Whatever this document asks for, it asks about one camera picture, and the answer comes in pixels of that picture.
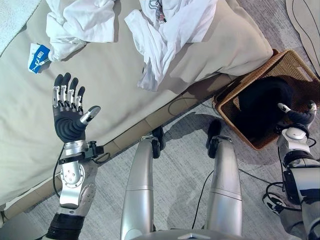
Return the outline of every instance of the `wicker basket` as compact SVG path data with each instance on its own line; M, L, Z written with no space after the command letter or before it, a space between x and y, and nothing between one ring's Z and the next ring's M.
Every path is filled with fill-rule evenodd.
M261 150L275 140L278 135L269 129L263 138L248 139L235 125L235 118L241 111L238 94L255 80L274 76L284 79L293 89L292 108L303 112L306 110L308 100L313 100L319 106L320 81L306 66L303 60L293 50L278 52L273 50L273 56L257 70L238 77L227 89L216 95L213 101L215 108L227 124L238 136L255 150Z

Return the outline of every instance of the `bed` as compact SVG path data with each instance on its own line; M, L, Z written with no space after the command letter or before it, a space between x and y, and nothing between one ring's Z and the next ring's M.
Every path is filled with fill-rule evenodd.
M31 43L50 46L42 1L0 57L0 217L1 223L52 194L52 173L62 142L54 129L52 87L70 72L86 87L84 109L101 106L86 140L111 155L228 85L234 76L263 65L273 51L252 18L235 0L219 0L200 43L186 44L171 62L157 92L137 87L143 68L124 22L138 0L117 0L115 42L89 43L66 61L41 73L28 72Z

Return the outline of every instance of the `gray carpet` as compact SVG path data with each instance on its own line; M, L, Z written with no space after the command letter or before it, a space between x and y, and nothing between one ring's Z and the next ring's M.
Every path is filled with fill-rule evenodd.
M257 22L273 48L282 51L294 49L309 65L310 61L300 38L287 16L285 1L240 0L246 11ZM206 131L215 115L208 100L181 115L164 127L166 148L153 162L154 224L158 230L191 228L202 185L214 166L208 158L205 143ZM311 128L311 137L318 143L311 149L320 157L320 118ZM225 124L222 134L232 137L238 165L270 182L281 181L280 163L276 143L262 151L254 151L237 137ZM121 212L125 187L137 144L115 156L99 168L96 177L97 193L87 215L81 240L116 240L120 236ZM243 235L251 239L291 240L278 216L270 212L261 198L267 186L244 173L240 173L243 198ZM201 228L206 217L207 183L200 202L196 228ZM32 207L26 212L29 220L45 233L59 202L56 196Z

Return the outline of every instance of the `clothing tag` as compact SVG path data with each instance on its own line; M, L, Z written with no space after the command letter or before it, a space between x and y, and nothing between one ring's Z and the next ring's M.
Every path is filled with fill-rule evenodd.
M37 74L43 64L49 61L48 54L50 49L44 45L31 43L28 60L28 70Z

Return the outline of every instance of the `beige mattress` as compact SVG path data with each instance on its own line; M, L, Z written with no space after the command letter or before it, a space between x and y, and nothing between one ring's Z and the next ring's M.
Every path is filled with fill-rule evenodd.
M217 74L242 75L260 67L272 49L235 0L219 0L203 42L188 44L171 63L157 92L137 87L143 63L124 22L138 0L117 0L115 43L89 43L67 61L53 62L39 74L28 72L31 43L50 47L43 1L0 57L0 205L14 199L53 172L62 142L55 134L52 86L70 72L86 87L84 109L101 106L86 139L112 141L170 102L194 82Z

